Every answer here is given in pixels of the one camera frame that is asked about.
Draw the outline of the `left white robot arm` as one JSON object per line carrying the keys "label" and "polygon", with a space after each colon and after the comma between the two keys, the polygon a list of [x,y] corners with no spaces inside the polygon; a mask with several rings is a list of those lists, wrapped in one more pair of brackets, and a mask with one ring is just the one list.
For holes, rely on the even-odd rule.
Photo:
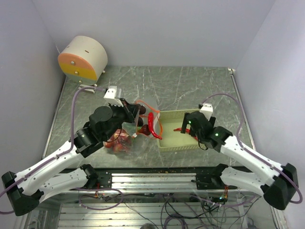
{"label": "left white robot arm", "polygon": [[25,215],[64,190],[93,189],[97,175],[90,165],[81,166],[71,175],[59,173],[102,148],[123,123],[134,124],[140,110],[139,104],[130,104],[123,98],[110,99],[107,106],[96,108],[83,128],[73,132],[70,140],[54,153],[21,172],[3,174],[3,193],[11,203],[11,213]]}

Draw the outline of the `red chili pepper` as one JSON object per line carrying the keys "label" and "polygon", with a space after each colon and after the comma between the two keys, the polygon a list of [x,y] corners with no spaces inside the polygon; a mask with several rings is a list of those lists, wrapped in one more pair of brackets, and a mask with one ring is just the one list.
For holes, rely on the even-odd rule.
{"label": "red chili pepper", "polygon": [[[181,128],[176,128],[176,129],[173,129],[173,131],[175,131],[175,132],[181,132]],[[186,134],[188,134],[188,135],[190,135],[192,138],[194,138],[196,141],[198,140],[198,138],[196,137],[196,136],[192,136],[191,134],[190,134],[190,129],[185,129],[185,133]]]}
{"label": "red chili pepper", "polygon": [[[155,131],[155,125],[159,124],[159,133]],[[162,140],[162,134],[163,134],[163,127],[162,124],[159,121],[159,116],[154,117],[153,112],[150,112],[148,114],[148,128],[151,132],[152,136],[156,139]]]}

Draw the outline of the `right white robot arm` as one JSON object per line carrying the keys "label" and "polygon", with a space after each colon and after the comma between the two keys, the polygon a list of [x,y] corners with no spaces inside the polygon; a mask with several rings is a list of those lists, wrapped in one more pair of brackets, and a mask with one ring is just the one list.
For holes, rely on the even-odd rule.
{"label": "right white robot arm", "polygon": [[185,113],[181,133],[197,138],[199,145],[229,156],[248,169],[237,170],[225,164],[217,165],[210,175],[216,188],[235,186],[260,195],[272,207],[285,210],[298,190],[297,170],[270,160],[244,145],[237,136],[222,126],[214,126],[215,118],[207,119],[200,111]]}

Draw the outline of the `clear zip bag orange zipper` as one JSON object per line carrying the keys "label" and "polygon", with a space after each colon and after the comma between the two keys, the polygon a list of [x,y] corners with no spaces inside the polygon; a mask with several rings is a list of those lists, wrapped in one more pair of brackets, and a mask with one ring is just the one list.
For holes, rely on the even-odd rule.
{"label": "clear zip bag orange zipper", "polygon": [[[140,106],[144,106],[146,108],[146,113],[143,115],[140,115],[138,113],[135,123],[123,123],[121,126],[121,130],[123,129],[126,131],[131,137],[132,137],[132,147],[129,152],[127,153],[117,153],[114,155],[123,156],[123,155],[129,155],[129,156],[137,156],[141,153],[143,153],[147,147],[148,144],[151,143],[153,140],[157,140],[150,134],[149,136],[146,136],[144,134],[140,134],[138,130],[141,128],[140,126],[137,126],[138,118],[141,117],[143,119],[143,125],[148,124],[148,114],[150,112],[153,112],[154,117],[159,116],[160,117],[160,110],[157,105],[157,101],[151,97],[151,96],[145,96],[142,99],[138,99],[135,101],[136,104],[139,104]],[[159,133],[159,124],[155,125],[155,131]]]}

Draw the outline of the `dark purple plum top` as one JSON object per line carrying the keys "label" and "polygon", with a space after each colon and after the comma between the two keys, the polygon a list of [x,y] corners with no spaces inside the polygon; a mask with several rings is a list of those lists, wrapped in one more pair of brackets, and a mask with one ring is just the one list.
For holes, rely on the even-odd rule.
{"label": "dark purple plum top", "polygon": [[141,117],[138,118],[137,126],[140,126],[140,127],[143,126],[143,119]]}

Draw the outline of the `dark purple plum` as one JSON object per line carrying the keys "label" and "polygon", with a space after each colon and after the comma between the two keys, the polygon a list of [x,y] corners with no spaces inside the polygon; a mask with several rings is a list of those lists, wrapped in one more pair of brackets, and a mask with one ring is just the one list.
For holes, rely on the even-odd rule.
{"label": "dark purple plum", "polygon": [[143,115],[143,114],[145,114],[146,113],[146,108],[144,107],[144,106],[140,106],[140,109],[139,109],[139,114],[140,115]]}
{"label": "dark purple plum", "polygon": [[140,127],[143,126],[143,119],[141,117],[138,118],[137,126],[140,126]]}
{"label": "dark purple plum", "polygon": [[146,135],[146,136],[149,136],[149,135],[151,134],[150,129],[149,129],[149,127],[148,127],[147,124],[143,125],[143,126],[138,130],[138,132],[139,132],[140,134],[144,134],[144,135]]}

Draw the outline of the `red cherry bunch with leaves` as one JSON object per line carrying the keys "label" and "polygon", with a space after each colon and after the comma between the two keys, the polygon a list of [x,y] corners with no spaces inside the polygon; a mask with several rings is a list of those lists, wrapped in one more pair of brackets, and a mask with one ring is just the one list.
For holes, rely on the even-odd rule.
{"label": "red cherry bunch with leaves", "polygon": [[110,153],[127,153],[132,147],[132,137],[123,129],[117,129],[103,145]]}

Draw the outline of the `dark purple plum bottom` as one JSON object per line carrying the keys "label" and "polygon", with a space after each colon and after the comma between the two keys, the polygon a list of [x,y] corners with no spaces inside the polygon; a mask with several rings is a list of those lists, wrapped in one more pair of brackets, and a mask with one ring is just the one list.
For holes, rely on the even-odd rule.
{"label": "dark purple plum bottom", "polygon": [[140,134],[144,134],[144,135],[146,135],[146,136],[149,136],[149,135],[151,134],[150,129],[149,129],[149,127],[148,127],[147,124],[143,125],[143,126],[138,130],[138,132],[139,132]]}

